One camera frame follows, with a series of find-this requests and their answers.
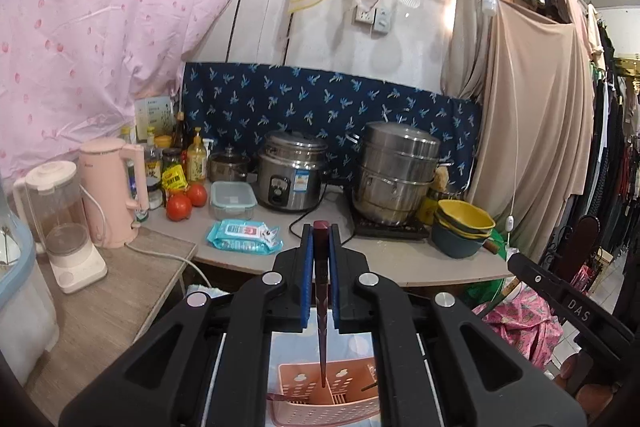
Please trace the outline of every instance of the pink electric kettle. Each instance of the pink electric kettle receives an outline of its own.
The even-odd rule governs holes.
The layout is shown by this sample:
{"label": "pink electric kettle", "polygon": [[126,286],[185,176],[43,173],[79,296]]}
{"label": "pink electric kettle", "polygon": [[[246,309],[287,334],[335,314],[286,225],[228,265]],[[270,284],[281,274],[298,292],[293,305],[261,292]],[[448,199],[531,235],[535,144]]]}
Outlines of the pink electric kettle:
{"label": "pink electric kettle", "polygon": [[[131,197],[126,160],[132,160],[137,200]],[[134,211],[148,210],[145,155],[142,146],[120,138],[97,138],[80,146],[80,181],[90,194],[82,196],[91,238],[104,248],[119,248],[138,235]],[[102,214],[106,222],[102,237]]]}

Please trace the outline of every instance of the white container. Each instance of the white container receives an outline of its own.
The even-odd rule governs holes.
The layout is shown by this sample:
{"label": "white container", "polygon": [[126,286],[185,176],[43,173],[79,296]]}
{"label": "white container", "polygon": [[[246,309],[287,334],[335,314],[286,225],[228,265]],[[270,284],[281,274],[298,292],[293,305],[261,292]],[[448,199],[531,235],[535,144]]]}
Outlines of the white container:
{"label": "white container", "polygon": [[254,190],[245,182],[214,182],[211,184],[211,209],[218,221],[251,219],[254,216]]}
{"label": "white container", "polygon": [[[0,214],[3,206],[7,208],[0,187]],[[8,257],[15,261],[0,267],[0,351],[24,385],[43,352],[58,341],[60,330],[51,293],[36,263],[31,232],[12,214],[0,215],[4,227],[7,219],[12,221],[6,234]],[[2,253],[4,239],[0,233]]]}

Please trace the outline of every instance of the blue gripper pad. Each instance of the blue gripper pad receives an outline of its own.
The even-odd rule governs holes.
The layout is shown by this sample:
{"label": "blue gripper pad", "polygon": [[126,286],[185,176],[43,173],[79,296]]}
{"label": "blue gripper pad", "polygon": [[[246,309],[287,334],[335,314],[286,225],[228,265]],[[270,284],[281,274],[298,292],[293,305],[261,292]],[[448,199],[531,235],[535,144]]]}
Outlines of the blue gripper pad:
{"label": "blue gripper pad", "polygon": [[305,271],[303,274],[303,285],[300,288],[300,325],[304,330],[309,322],[311,313],[311,283],[314,274],[314,235],[309,230],[306,241]]}
{"label": "blue gripper pad", "polygon": [[335,263],[334,234],[329,231],[329,276],[331,283],[331,308],[334,315],[334,327],[340,324],[340,304],[338,304],[338,269]]}

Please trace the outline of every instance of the tiled floor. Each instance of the tiled floor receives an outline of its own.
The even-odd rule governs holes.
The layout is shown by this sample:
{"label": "tiled floor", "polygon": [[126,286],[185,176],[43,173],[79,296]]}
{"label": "tiled floor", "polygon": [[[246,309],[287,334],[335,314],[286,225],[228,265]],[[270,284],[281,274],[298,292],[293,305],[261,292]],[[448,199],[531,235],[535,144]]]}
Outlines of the tiled floor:
{"label": "tiled floor", "polygon": [[[620,294],[620,288],[622,287],[623,273],[622,269],[625,266],[626,255],[619,256],[607,270],[605,279],[598,285],[598,287],[589,296],[596,301],[606,311],[612,312],[618,300]],[[564,334],[560,343],[556,346],[553,353],[553,363],[556,367],[560,367],[569,356],[580,351],[580,346],[574,342],[574,338],[577,335],[577,330],[568,321],[562,326]]]}

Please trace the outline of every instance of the utensil holder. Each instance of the utensil holder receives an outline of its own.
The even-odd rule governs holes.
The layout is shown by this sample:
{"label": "utensil holder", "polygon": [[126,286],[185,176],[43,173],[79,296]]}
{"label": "utensil holder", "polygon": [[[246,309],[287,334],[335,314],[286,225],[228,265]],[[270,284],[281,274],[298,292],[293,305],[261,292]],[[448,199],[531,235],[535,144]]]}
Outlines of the utensil holder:
{"label": "utensil holder", "polygon": [[361,391],[376,381],[375,359],[327,362],[322,387],[319,363],[278,366],[280,394],[290,401],[272,401],[271,417],[280,427],[336,427],[378,414],[378,388]]}

